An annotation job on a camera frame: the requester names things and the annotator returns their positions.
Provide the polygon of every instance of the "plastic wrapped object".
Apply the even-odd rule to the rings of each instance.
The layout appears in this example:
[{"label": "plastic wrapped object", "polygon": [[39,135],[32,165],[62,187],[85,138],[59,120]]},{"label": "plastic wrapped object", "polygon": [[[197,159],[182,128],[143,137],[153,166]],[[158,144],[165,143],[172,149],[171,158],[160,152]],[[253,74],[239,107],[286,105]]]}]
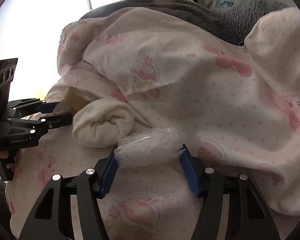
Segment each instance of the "plastic wrapped object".
[{"label": "plastic wrapped object", "polygon": [[119,140],[114,158],[121,169],[169,163],[180,157],[182,139],[173,126],[155,127]]}]

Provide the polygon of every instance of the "white towel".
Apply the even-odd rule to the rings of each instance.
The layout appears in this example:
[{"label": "white towel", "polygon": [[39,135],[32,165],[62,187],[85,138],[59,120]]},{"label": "white towel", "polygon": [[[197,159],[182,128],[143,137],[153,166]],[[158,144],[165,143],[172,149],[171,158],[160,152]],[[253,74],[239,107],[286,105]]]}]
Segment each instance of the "white towel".
[{"label": "white towel", "polygon": [[72,136],[88,147],[113,145],[128,135],[133,127],[131,106],[117,99],[96,100],[74,115]]}]

